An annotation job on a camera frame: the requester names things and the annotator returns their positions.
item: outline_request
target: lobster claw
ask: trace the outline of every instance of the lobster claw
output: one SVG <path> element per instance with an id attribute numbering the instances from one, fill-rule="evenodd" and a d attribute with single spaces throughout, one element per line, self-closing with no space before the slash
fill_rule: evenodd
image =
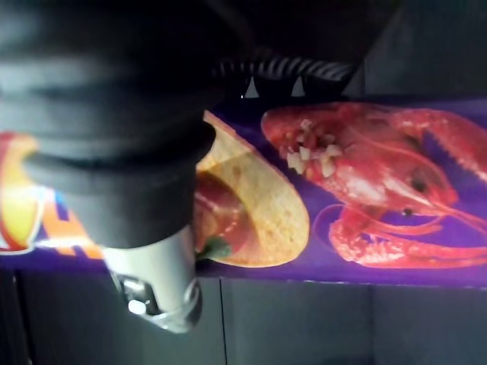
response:
<path id="1" fill-rule="evenodd" d="M 322 219 L 323 215 L 318 214 L 314 228 L 323 223 L 317 223 Z M 441 229 L 437 221 L 409 227 L 408 234 L 420 236 Z M 487 263 L 487 247 L 440 246 L 388 233 L 404 233 L 402 229 L 345 207 L 340 218 L 329 226 L 329 241 L 344 260 L 370 268 L 462 268 Z"/>
<path id="2" fill-rule="evenodd" d="M 487 183 L 487 131 L 454 113 L 429 109 L 405 109 L 389 121 L 410 135 L 431 133 L 459 165 Z"/>

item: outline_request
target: tortilla chip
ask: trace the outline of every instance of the tortilla chip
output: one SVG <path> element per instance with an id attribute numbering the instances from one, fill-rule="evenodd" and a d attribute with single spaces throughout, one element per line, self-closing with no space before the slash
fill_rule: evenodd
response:
<path id="1" fill-rule="evenodd" d="M 264 160 L 254 146 L 228 125 L 207 112 L 217 138 L 198 164 L 228 185 L 245 205 L 256 229 L 258 242 L 246 243 L 236 253 L 217 262 L 249 268 L 285 264 L 306 247 L 310 218 L 301 197 L 288 179 Z"/>

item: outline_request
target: black cable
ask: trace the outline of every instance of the black cable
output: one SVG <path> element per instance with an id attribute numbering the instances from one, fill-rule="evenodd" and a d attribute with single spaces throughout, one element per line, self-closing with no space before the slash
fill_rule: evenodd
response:
<path id="1" fill-rule="evenodd" d="M 255 59 L 223 59 L 212 70 L 212 76 L 258 76 L 274 80 L 308 76 L 324 81 L 342 82 L 352 76 L 354 65 L 279 55 Z"/>

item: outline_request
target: orange logo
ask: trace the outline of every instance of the orange logo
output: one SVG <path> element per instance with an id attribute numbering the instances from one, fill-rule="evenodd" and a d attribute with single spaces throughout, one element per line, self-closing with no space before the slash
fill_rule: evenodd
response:
<path id="1" fill-rule="evenodd" d="M 59 194 L 38 186 L 24 173 L 22 160 L 35 149 L 31 137 L 0 134 L 0 255 L 43 246 L 74 256 L 74 246 L 79 246 L 86 256 L 101 259 L 100 250 Z"/>

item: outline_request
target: dark background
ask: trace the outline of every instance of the dark background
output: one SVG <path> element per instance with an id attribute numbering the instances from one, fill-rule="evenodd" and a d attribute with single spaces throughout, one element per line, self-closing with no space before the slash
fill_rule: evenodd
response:
<path id="1" fill-rule="evenodd" d="M 348 95 L 487 92 L 481 0 L 296 3 L 238 7 L 266 46 L 360 64 Z M 0 363 L 487 363 L 483 290 L 228 279 L 202 286 L 202 320 L 180 336 L 130 316 L 108 276 L 0 271 Z"/>

